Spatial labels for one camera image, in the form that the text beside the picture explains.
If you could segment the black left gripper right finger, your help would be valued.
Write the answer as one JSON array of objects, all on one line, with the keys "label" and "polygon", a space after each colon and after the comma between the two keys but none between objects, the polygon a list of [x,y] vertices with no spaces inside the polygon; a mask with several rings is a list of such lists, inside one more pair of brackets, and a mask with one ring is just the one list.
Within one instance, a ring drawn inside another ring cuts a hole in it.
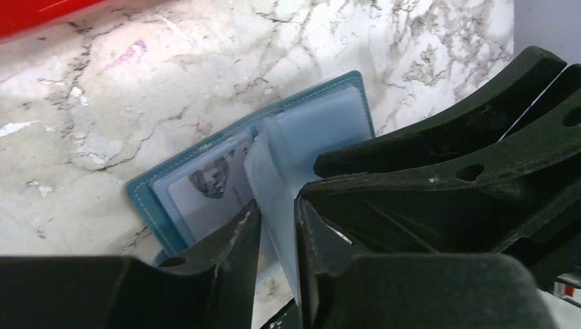
[{"label": "black left gripper right finger", "polygon": [[368,253],[295,200],[302,328],[554,328],[534,278],[501,254]]}]

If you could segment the white card with portrait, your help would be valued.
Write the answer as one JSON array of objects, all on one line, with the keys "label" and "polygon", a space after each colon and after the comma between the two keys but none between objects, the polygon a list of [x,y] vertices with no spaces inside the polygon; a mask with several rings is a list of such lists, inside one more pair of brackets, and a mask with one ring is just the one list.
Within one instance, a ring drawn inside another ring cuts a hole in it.
[{"label": "white card with portrait", "polygon": [[186,231],[197,242],[225,225],[251,199],[244,170],[252,143],[233,143],[186,167],[167,192]]}]

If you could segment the blue leather card holder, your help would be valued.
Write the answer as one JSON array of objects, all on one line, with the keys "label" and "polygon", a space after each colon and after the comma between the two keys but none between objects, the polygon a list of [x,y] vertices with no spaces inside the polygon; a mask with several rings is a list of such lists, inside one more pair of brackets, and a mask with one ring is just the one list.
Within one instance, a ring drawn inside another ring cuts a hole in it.
[{"label": "blue leather card holder", "polygon": [[174,256],[194,242],[167,192],[186,167],[230,143],[252,143],[244,170],[262,213],[258,282],[284,272],[298,293],[294,201],[299,190],[319,179],[320,154],[367,141],[375,135],[362,76],[351,71],[253,112],[204,141],[130,180],[126,195]]}]

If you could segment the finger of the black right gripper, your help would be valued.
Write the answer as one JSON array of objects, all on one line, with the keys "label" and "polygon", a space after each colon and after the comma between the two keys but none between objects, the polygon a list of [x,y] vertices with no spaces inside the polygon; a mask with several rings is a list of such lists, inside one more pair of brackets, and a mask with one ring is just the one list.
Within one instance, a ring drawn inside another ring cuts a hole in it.
[{"label": "finger of the black right gripper", "polygon": [[322,178],[387,173],[473,153],[543,116],[557,98],[533,103],[566,66],[553,53],[530,46],[462,101],[391,133],[321,154],[314,172]]},{"label": "finger of the black right gripper", "polygon": [[529,267],[580,264],[580,93],[471,154],[325,179],[301,196],[381,252],[495,252]]}]

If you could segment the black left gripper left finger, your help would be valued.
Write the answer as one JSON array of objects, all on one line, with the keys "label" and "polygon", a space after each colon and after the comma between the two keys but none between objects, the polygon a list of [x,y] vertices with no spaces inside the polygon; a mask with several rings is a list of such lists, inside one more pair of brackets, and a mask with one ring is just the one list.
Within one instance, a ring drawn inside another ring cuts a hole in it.
[{"label": "black left gripper left finger", "polygon": [[249,328],[261,214],[249,202],[157,267],[131,256],[1,258],[2,328]]}]

